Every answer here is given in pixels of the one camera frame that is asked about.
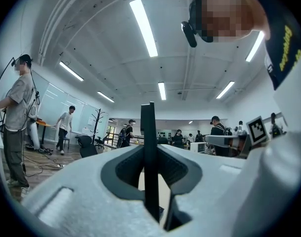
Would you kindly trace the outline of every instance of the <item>orange table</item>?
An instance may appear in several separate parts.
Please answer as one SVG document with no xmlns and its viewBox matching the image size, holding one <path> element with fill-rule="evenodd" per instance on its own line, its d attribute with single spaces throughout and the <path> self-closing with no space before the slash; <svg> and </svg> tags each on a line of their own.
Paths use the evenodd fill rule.
<svg viewBox="0 0 301 237">
<path fill-rule="evenodd" d="M 43 144 L 43 139 L 45 137 L 45 131 L 46 131 L 46 127 L 52 127 L 52 125 L 50 124 L 44 124 L 43 122 L 38 122 L 36 121 L 36 124 L 37 124 L 37 128 L 39 127 L 39 125 L 43 126 L 43 135 L 42 135 L 42 141 L 41 141 L 41 144 Z"/>
</svg>

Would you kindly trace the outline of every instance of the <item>floor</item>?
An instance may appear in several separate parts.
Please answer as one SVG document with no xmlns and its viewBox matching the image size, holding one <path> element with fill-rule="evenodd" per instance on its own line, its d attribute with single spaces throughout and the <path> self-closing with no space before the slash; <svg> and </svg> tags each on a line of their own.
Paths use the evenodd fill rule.
<svg viewBox="0 0 301 237">
<path fill-rule="evenodd" d="M 31 190 L 36 187 L 39 183 L 46 180 L 48 177 L 55 174 L 60 168 L 57 168 L 57 164 L 65 164 L 68 165 L 75 160 L 81 159 L 80 155 L 80 146 L 79 145 L 70 145 L 68 150 L 67 146 L 64 150 L 65 155 L 60 155 L 60 153 L 55 149 L 55 144 L 45 143 L 45 148 L 54 149 L 52 155 L 47 156 L 44 154 L 40 154 L 36 151 L 29 151 L 24 149 L 24 164 L 26 166 L 26 178 L 30 184 Z M 105 147 L 100 148 L 98 154 L 111 151 L 112 149 Z M 4 154 L 2 154 L 3 168 L 5 172 L 6 179 L 9 178 L 9 170 L 4 158 Z M 20 188 L 10 188 L 10 192 L 12 196 L 17 200 L 21 200 L 21 189 Z"/>
</svg>

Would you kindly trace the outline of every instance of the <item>coat rack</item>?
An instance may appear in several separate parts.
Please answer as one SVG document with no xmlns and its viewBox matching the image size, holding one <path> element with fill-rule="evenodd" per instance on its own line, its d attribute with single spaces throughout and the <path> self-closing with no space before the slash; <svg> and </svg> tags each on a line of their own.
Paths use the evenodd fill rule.
<svg viewBox="0 0 301 237">
<path fill-rule="evenodd" d="M 95 127 L 94 127 L 94 131 L 93 131 L 92 144 L 94 144 L 97 123 L 102 123 L 101 121 L 99 121 L 101 118 L 103 118 L 103 117 L 100 117 L 100 115 L 102 113 L 105 113 L 105 112 L 101 112 L 101 109 L 99 109 L 99 111 L 97 111 L 97 110 L 95 110 L 95 111 L 97 112 L 97 117 L 92 114 L 92 116 L 95 118 Z"/>
</svg>

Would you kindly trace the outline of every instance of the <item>gray t-shirt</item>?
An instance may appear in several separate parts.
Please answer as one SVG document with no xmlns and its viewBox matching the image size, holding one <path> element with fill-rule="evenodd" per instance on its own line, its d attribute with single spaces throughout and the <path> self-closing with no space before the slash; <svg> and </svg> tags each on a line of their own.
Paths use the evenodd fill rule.
<svg viewBox="0 0 301 237">
<path fill-rule="evenodd" d="M 6 110 L 5 127 L 10 131 L 26 128 L 27 104 L 31 98 L 33 79 L 30 73 L 22 75 L 8 92 L 7 96 L 17 105 L 9 106 Z"/>
</svg>

